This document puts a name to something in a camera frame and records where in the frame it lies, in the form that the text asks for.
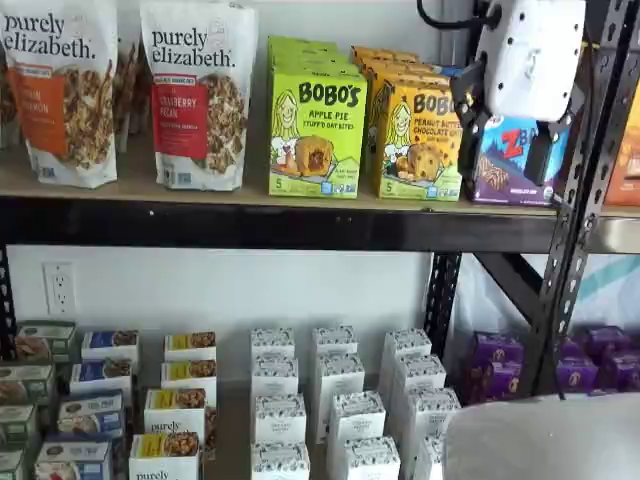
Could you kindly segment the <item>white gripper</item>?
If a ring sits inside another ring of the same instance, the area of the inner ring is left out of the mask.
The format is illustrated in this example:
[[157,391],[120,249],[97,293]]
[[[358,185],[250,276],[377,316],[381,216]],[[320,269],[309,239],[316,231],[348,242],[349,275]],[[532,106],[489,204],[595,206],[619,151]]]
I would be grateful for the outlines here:
[[493,116],[531,118],[524,176],[546,182],[554,158],[562,166],[573,115],[565,113],[580,58],[586,3],[575,0],[492,1],[499,21],[483,28],[476,58],[450,79],[462,127],[458,171],[473,177],[487,121]]

